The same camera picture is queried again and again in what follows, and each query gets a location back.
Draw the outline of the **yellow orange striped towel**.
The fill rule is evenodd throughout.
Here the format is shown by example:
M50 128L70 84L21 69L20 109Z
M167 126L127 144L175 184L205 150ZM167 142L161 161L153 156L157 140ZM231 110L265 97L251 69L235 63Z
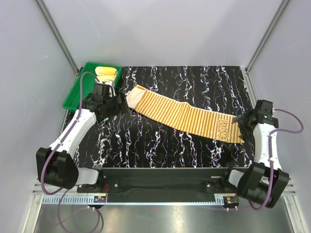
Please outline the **yellow orange striped towel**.
M129 108L179 131L219 140L244 143L233 115L204 110L136 85L126 96Z

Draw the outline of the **yellow cream towel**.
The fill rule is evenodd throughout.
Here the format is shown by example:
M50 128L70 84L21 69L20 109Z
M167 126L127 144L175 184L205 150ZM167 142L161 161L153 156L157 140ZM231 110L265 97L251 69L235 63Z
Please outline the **yellow cream towel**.
M118 71L114 67L96 67L96 82L97 83L106 83L111 82L114 83L117 77Z

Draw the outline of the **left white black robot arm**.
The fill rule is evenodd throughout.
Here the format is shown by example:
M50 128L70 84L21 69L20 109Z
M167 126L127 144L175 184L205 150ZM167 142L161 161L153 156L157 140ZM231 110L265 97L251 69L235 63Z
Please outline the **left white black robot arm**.
M77 167L74 155L84 136L99 119L129 112L123 92L106 99L93 94L81 99L73 119L60 136L48 148L39 148L36 152L38 180L43 193L54 195L62 189L84 184L94 192L102 191L105 180L100 177L99 170Z

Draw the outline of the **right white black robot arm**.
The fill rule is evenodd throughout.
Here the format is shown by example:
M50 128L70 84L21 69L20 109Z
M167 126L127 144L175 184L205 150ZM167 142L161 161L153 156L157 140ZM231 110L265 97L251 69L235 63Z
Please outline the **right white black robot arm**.
M272 114L244 113L233 118L243 140L255 139L255 161L245 172L232 169L221 179L225 192L236 189L237 196L248 200L254 210L273 208L289 182L289 174L281 170L277 158L278 119Z

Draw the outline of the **green plastic tray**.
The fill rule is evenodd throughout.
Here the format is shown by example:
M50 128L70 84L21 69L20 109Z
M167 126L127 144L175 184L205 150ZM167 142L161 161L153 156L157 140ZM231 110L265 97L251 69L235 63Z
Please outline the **green plastic tray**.
M63 108L67 109L70 112L75 112L79 108L79 102L80 102L80 79L81 76L85 72L91 72L92 74L96 74L95 68L96 67L113 67L117 70L116 79L114 81L115 86L119 82L119 79L121 77L121 66L116 65L109 65L109 64L103 64L103 63L96 63L96 62L87 62L85 65L80 69L80 73L78 75L77 80L75 81L73 87L71 88L69 94L67 95L64 103ZM94 84L96 82L96 79L92 77L91 75L87 74L83 78L83 85L82 85L82 97L86 98L86 96L93 91Z

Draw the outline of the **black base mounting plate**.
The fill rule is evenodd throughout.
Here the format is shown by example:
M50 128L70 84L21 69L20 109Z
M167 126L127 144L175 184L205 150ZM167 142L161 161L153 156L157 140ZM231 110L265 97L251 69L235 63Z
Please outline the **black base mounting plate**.
M230 169L225 168L103 168L100 185L84 184L81 194L115 194L120 196L202 197L229 196L236 187L227 181Z

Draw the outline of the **right small controller board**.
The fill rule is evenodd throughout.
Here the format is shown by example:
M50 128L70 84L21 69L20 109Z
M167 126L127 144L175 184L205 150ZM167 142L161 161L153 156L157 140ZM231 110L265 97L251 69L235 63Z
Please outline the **right small controller board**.
M225 205L239 205L240 199L238 196L231 196L225 198Z

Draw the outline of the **small controller board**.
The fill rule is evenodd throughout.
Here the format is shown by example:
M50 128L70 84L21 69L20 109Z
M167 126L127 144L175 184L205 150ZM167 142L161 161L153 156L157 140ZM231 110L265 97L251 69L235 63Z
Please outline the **small controller board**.
M107 196L94 196L94 203L106 203Z
M231 196L225 198L225 205L239 205L240 199L238 196Z

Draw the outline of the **left small controller board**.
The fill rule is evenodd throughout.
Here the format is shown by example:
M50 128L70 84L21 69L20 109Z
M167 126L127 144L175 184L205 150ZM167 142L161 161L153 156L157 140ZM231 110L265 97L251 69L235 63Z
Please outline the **left small controller board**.
M94 203L106 203L107 196L94 196Z

